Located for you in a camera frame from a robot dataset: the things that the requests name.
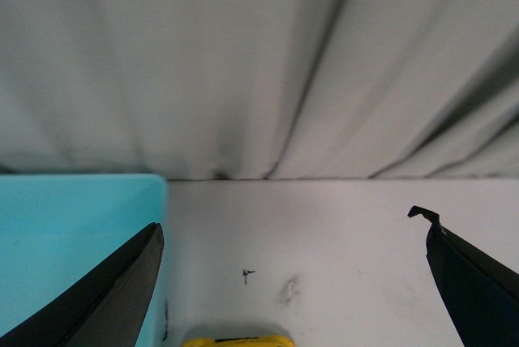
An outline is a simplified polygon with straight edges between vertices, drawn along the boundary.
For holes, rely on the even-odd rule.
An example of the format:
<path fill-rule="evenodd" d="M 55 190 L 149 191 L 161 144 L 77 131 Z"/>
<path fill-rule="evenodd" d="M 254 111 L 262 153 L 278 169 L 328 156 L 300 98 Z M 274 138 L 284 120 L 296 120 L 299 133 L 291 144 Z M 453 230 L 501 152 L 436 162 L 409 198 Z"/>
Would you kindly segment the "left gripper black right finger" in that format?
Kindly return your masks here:
<path fill-rule="evenodd" d="M 518 274 L 440 223 L 440 215 L 414 205 L 408 217 L 431 226 L 427 262 L 464 346 L 518 345 Z"/>

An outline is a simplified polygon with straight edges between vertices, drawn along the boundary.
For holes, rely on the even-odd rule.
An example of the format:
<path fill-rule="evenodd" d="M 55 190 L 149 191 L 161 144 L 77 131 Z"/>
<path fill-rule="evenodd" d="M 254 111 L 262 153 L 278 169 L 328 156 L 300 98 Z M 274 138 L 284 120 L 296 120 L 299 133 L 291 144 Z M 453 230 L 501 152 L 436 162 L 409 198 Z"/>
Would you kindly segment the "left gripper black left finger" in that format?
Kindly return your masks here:
<path fill-rule="evenodd" d="M 135 346 L 164 250 L 159 223 L 142 228 L 95 268 L 1 337 L 2 346 Z"/>

